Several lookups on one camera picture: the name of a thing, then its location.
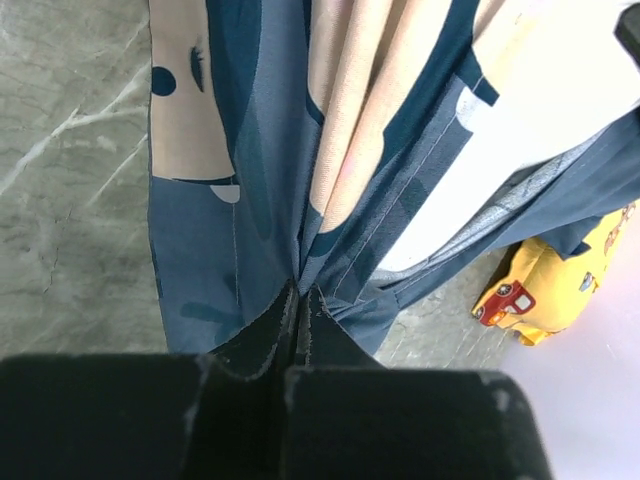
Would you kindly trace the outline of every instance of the curtain fold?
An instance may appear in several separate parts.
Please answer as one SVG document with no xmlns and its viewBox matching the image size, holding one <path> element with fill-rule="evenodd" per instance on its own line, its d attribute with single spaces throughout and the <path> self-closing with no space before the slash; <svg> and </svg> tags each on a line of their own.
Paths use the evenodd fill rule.
<svg viewBox="0 0 640 480">
<path fill-rule="evenodd" d="M 580 5 L 576 22 L 569 0 L 150 0 L 169 348 L 212 350 L 294 279 L 374 351 L 399 309 L 504 239 L 640 197 L 622 7 Z M 587 164 L 613 172 L 582 183 L 597 201 L 540 221 L 536 205 L 581 202 L 555 185 Z"/>
</svg>

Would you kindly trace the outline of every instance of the white fabric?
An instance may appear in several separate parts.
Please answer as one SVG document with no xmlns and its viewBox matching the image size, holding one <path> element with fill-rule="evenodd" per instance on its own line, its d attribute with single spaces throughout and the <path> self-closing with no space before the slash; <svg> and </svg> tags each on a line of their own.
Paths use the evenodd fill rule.
<svg viewBox="0 0 640 480">
<path fill-rule="evenodd" d="M 474 135 L 380 270 L 401 272 L 427 260 L 513 173 L 579 145 L 638 104 L 640 74 L 613 35 L 631 3 L 554 0 L 552 10 L 519 39 L 506 74 L 504 68 L 485 70 L 495 59 L 484 58 L 487 49 L 474 44 L 500 97 L 490 107 L 469 89 L 463 91 L 457 119 Z"/>
</svg>

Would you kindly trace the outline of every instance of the yellow toy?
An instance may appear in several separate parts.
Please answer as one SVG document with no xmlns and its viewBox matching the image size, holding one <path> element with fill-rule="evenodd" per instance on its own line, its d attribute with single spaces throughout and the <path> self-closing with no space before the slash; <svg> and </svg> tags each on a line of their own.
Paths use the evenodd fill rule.
<svg viewBox="0 0 640 480">
<path fill-rule="evenodd" d="M 605 216 L 584 239 L 590 250 L 568 260 L 539 238 L 523 242 L 509 274 L 480 297 L 474 317 L 518 332 L 528 346 L 569 327 L 601 285 L 635 208 L 634 202 Z"/>
</svg>

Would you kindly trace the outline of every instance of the dark blue circle print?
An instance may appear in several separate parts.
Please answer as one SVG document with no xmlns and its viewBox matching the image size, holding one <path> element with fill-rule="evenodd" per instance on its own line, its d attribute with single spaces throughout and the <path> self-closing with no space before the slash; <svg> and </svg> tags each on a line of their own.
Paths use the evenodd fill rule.
<svg viewBox="0 0 640 480">
<path fill-rule="evenodd" d="M 151 69 L 151 92 L 167 97 L 176 91 L 176 77 L 164 67 Z"/>
</svg>

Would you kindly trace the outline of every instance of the gray marble floor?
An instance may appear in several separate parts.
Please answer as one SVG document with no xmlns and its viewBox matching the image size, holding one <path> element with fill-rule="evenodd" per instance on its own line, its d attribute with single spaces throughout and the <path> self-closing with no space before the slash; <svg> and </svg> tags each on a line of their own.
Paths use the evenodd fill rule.
<svg viewBox="0 0 640 480">
<path fill-rule="evenodd" d="M 166 349 L 146 227 L 145 0 L 0 2 L 0 357 Z M 401 314 L 392 365 L 491 367 L 500 255 Z"/>
</svg>

